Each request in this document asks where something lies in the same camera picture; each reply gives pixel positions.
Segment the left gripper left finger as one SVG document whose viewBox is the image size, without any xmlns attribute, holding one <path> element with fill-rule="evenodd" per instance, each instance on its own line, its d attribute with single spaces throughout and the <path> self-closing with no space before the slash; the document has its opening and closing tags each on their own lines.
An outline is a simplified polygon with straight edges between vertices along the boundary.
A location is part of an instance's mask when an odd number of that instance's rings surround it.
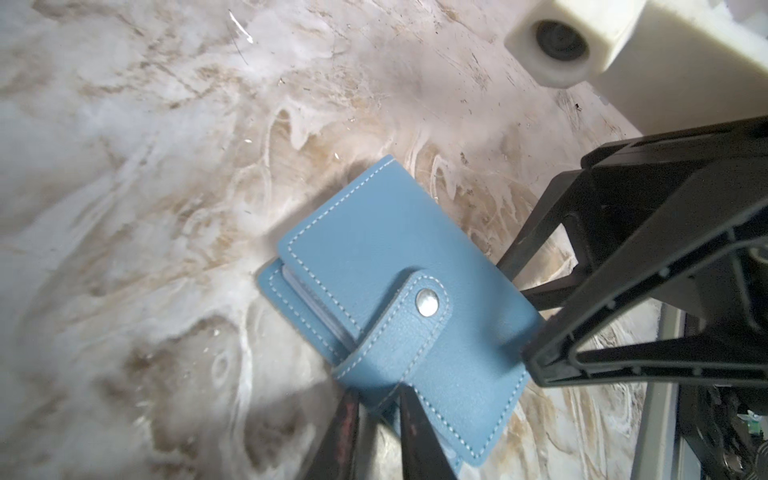
<svg viewBox="0 0 768 480">
<path fill-rule="evenodd" d="M 360 395 L 355 390 L 347 390 L 338 404 L 304 479 L 354 479 L 359 426 Z"/>
</svg>

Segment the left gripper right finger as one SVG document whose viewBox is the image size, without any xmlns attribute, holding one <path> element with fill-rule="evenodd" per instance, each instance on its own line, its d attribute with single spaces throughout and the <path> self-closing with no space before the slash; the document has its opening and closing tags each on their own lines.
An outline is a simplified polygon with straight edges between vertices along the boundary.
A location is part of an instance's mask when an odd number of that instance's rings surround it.
<svg viewBox="0 0 768 480">
<path fill-rule="evenodd" d="M 403 478 L 456 480 L 413 387 L 399 387 L 399 407 Z"/>
</svg>

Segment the blue leather card holder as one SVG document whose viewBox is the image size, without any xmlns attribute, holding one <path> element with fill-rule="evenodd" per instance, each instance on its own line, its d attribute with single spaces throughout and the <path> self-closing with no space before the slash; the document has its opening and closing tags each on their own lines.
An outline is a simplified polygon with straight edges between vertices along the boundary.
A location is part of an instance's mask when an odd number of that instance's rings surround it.
<svg viewBox="0 0 768 480">
<path fill-rule="evenodd" d="M 534 306 L 392 157 L 287 232 L 263 295 L 363 405 L 399 424 L 411 386 L 451 466 L 478 467 L 529 376 Z"/>
</svg>

